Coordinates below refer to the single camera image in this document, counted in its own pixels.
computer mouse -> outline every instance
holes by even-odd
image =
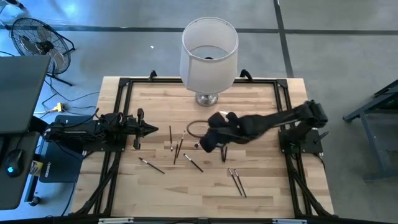
[[[6,157],[6,173],[10,177],[19,176],[24,170],[24,151],[22,149],[14,149],[8,153]]]

wooden table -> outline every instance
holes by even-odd
[[[120,77],[104,77],[97,107],[99,114],[112,113]],[[292,106],[307,100],[303,79],[287,79]],[[123,110],[125,93],[120,110]],[[133,149],[131,136],[122,154],[116,184],[112,216],[115,217],[211,217],[211,218],[287,218],[293,217],[284,156],[280,153],[277,132],[269,130],[247,145],[230,144],[227,161],[220,150],[208,154],[193,147],[196,139],[185,135],[182,150],[175,165],[170,151],[169,125],[176,144],[191,121],[207,119],[217,111],[244,114],[277,112],[272,85],[234,84],[220,94],[218,103],[210,108],[196,104],[194,93],[182,83],[135,83],[132,88],[129,114],[143,108],[145,121],[159,130],[141,141],[141,150]],[[206,126],[198,125],[196,133]],[[183,153],[187,153],[203,170],[201,173]],[[83,161],[72,212],[78,210],[98,185],[103,152],[93,153]],[[143,157],[166,174],[141,162]],[[333,213],[325,172],[319,158],[304,154],[307,184],[319,202]],[[235,168],[241,176],[247,198],[239,192],[227,170]],[[102,209],[106,204],[105,190]],[[304,210],[298,190],[300,208]]]

lamp base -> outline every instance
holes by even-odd
[[[200,106],[213,106],[217,103],[218,94],[204,95],[197,93],[195,99]]]

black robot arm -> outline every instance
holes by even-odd
[[[255,114],[238,118],[235,113],[230,112],[226,118],[228,121],[220,113],[215,113],[207,120],[209,128],[200,138],[200,144],[206,152],[211,152],[215,147],[224,146],[229,142],[247,144],[262,136],[270,128],[301,121],[284,136],[288,138],[286,139],[288,142],[295,144],[304,139],[312,128],[322,128],[328,121],[322,106],[313,100],[306,101],[291,110],[267,116]]]
[[[144,111],[138,109],[137,118],[122,113],[108,113],[98,120],[86,120],[78,124],[51,123],[43,134],[47,142],[56,142],[70,150],[122,151],[127,135],[135,135],[134,148],[140,149],[140,138],[158,130],[144,121]]]

white lampshade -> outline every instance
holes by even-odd
[[[212,95],[227,90],[238,75],[238,33],[229,23],[204,17],[189,23],[182,34],[180,76],[188,90]],[[195,49],[213,47],[225,52],[212,60],[195,55]]]

